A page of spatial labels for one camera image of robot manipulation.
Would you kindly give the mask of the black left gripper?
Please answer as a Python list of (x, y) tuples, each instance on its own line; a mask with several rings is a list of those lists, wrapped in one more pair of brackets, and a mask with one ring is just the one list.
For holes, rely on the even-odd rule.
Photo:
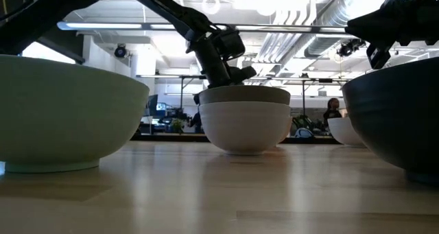
[(201, 74), (209, 88), (239, 85), (257, 73), (251, 66), (242, 69), (231, 67), (228, 61), (242, 56), (245, 46), (239, 32), (220, 32), (203, 36), (188, 43), (187, 52), (194, 52), (201, 66)]

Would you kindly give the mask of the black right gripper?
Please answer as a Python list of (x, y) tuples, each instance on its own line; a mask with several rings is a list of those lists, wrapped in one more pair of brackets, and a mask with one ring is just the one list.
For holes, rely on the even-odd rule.
[[(383, 10), (383, 21), (380, 21)], [(381, 9), (348, 21), (344, 31), (371, 44), (438, 42), (438, 0), (385, 0)]]

